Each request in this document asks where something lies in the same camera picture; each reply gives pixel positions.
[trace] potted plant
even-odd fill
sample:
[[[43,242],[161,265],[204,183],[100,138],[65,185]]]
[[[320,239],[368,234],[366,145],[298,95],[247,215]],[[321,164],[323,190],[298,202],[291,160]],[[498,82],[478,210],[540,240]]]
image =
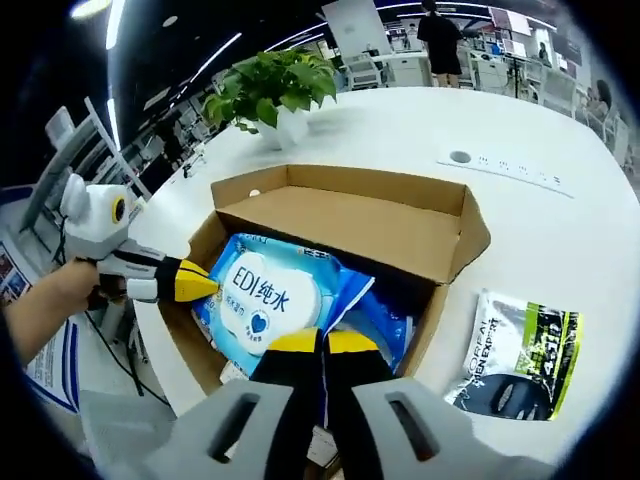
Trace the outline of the potted plant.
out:
[[[324,59],[299,50],[260,52],[231,67],[219,94],[204,101],[211,124],[233,122],[242,131],[260,133],[274,148],[294,145],[307,133],[303,110],[336,99],[335,69]]]

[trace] white pot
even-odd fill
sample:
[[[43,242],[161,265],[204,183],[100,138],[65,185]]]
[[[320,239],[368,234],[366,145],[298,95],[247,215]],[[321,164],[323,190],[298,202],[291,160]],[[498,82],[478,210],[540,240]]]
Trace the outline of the white pot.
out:
[[[298,109],[291,113],[284,105],[280,105],[277,110],[278,128],[273,128],[260,120],[254,124],[270,148],[286,150],[300,143],[309,133],[309,125],[303,110]]]

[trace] ceiling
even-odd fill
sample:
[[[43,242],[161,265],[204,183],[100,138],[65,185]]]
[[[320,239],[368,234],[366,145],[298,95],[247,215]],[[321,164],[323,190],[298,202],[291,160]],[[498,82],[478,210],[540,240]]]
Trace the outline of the ceiling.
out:
[[[555,1],[551,0],[466,1],[509,8],[547,21],[555,11]],[[107,52],[109,10],[77,21],[68,15],[73,2],[60,2],[49,16],[43,15],[45,20],[34,20],[42,23],[37,25],[42,31],[19,45],[26,53],[19,49],[14,52],[15,61],[24,65],[16,77],[17,93],[5,98],[8,103],[4,111],[9,114],[3,118],[3,140],[8,144],[4,151],[10,152],[8,155],[19,167],[12,182],[37,180],[52,154],[44,124],[61,105],[78,123],[87,114],[83,99],[88,96],[109,125],[106,101],[111,95],[116,102],[120,143],[124,147],[136,137],[141,125],[167,111],[182,85],[235,34],[240,32],[242,36],[189,84],[185,97],[202,90],[217,71],[317,25],[322,21],[317,14],[326,3],[330,1],[127,0],[117,44]],[[407,2],[375,3],[382,7]],[[477,10],[468,6],[456,8],[463,13]],[[391,21],[397,19],[397,14],[418,11],[418,6],[407,5],[380,10],[380,15],[383,21]],[[177,21],[163,27],[171,16],[177,16]],[[330,37],[328,27],[318,33],[321,31]],[[164,98],[145,109],[152,97],[167,88]]]

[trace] wet wipes package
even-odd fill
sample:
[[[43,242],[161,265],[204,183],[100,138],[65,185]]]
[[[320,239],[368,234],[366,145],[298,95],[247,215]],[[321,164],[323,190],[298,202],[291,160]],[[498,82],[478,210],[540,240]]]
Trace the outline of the wet wipes package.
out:
[[[244,233],[230,238],[209,277],[220,290],[193,311],[247,375],[278,337],[311,326],[330,331],[374,282],[324,252]]]
[[[395,373],[413,337],[413,316],[369,290],[337,328],[355,330],[372,340]]]
[[[514,420],[553,420],[582,337],[582,314],[483,290],[462,378],[445,400]]]

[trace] desk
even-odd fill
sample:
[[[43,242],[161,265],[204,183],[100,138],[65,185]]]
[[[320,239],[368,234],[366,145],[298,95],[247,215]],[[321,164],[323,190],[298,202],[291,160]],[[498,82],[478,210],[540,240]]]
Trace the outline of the desk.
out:
[[[481,55],[488,55],[491,59],[496,59],[501,57],[500,55],[493,55],[490,53],[482,52],[480,50],[473,50],[471,48],[464,47],[464,46],[459,46],[458,50],[464,51],[464,52],[468,51],[469,53],[473,53],[477,57],[480,57]],[[377,55],[375,57],[371,57],[371,60],[373,60],[374,62],[388,62],[390,60],[408,60],[408,59],[415,59],[415,58],[428,59],[429,53],[426,50],[423,50],[421,52],[388,53],[385,55]]]
[[[491,246],[453,282],[416,378],[441,394],[457,376],[483,287],[583,312],[580,356],[555,421],[470,415],[475,435],[493,448],[557,461],[615,384],[638,323],[640,207],[606,147],[584,125],[538,105],[444,88],[341,93],[337,105],[327,101],[309,114],[309,127],[309,137],[287,152],[268,151],[259,136],[226,129],[206,145],[207,162],[192,177],[178,171],[156,192],[131,236],[169,255],[186,255],[189,237],[214,208],[211,182],[283,163],[378,168],[468,184]],[[555,172],[575,199],[436,163],[452,150]],[[158,380],[181,415],[204,394],[158,307],[135,302],[135,310]]]
[[[423,51],[377,55],[371,60],[388,65],[392,86],[421,87],[431,85],[431,69],[425,64],[428,58],[427,52]]]

